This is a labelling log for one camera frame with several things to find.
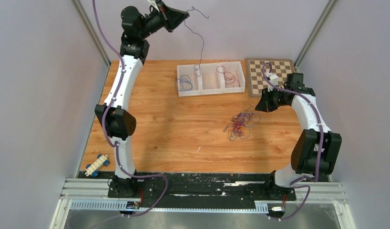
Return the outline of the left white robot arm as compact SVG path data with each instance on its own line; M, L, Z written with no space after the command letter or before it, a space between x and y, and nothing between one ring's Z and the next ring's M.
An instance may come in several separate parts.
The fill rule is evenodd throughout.
M121 46L119 50L110 47L119 58L118 72L104 103L96 105L94 110L114 150L116 169L111 187L119 188L128 198L136 196L139 190L132 153L136 118L128 110L134 83L148 55L147 38L162 28L173 32L190 16L189 12L171 8L162 0L150 1L149 9L149 14L141 14L135 6L121 11Z

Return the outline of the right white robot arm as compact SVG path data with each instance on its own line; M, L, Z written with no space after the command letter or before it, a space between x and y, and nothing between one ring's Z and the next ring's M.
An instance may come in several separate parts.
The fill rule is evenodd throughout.
M302 133L286 167L273 172L273 181L265 186L266 195L277 199L284 188L308 179L318 181L320 175L332 174L338 158L342 137L324 122L316 104L316 94L303 83L303 74L290 73L284 85L278 85L273 73L263 74L268 87L263 89L255 110L273 112L281 106L291 106L296 112Z

